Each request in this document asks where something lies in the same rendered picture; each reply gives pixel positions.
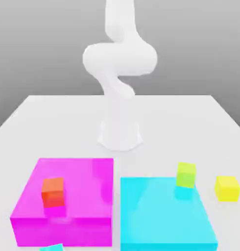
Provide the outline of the large cyan box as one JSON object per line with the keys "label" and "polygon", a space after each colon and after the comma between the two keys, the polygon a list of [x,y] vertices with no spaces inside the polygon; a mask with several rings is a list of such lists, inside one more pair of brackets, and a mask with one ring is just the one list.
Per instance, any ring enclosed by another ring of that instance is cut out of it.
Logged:
{"label": "large cyan box", "polygon": [[120,179],[120,251],[217,251],[196,188],[174,177]]}

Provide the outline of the small yellow cube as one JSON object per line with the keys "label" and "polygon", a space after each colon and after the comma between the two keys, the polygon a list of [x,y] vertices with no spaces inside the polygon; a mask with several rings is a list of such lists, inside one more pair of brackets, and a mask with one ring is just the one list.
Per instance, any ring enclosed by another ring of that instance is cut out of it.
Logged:
{"label": "small yellow cube", "polygon": [[240,196],[240,185],[234,176],[217,176],[215,194],[218,201],[236,202]]}

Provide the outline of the small lime green cube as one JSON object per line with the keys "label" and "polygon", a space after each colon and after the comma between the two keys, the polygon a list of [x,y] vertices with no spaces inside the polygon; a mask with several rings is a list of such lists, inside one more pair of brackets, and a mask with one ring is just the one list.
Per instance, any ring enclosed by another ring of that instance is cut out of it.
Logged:
{"label": "small lime green cube", "polygon": [[177,169],[176,185],[186,188],[194,188],[196,176],[196,165],[192,163],[179,162]]}

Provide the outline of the small cyan cube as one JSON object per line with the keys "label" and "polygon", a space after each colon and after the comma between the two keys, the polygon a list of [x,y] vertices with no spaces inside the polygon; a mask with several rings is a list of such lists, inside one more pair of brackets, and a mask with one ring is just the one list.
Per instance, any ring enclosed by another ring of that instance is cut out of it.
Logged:
{"label": "small cyan cube", "polygon": [[55,244],[47,247],[42,247],[39,251],[64,251],[63,244]]}

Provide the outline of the large magenta box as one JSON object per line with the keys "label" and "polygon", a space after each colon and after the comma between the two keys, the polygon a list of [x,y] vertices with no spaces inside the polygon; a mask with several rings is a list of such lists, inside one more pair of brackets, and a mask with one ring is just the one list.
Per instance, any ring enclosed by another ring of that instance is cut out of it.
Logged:
{"label": "large magenta box", "polygon": [[[10,216],[19,247],[110,247],[113,172],[111,158],[41,158]],[[44,208],[45,178],[64,179],[65,205]]]}

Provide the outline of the small orange cube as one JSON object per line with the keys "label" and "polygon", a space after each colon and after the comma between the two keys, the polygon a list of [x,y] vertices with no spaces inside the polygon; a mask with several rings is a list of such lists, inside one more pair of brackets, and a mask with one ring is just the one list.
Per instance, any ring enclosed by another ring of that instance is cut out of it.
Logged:
{"label": "small orange cube", "polygon": [[44,208],[64,206],[64,179],[62,177],[43,179],[41,196]]}

